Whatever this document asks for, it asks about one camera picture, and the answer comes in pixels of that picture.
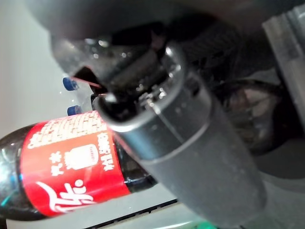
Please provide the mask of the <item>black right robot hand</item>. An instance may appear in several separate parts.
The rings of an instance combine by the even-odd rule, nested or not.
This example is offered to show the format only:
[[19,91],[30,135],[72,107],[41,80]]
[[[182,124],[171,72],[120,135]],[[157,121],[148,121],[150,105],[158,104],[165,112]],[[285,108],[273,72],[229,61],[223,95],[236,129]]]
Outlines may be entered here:
[[125,150],[222,229],[305,226],[302,0],[27,0]]

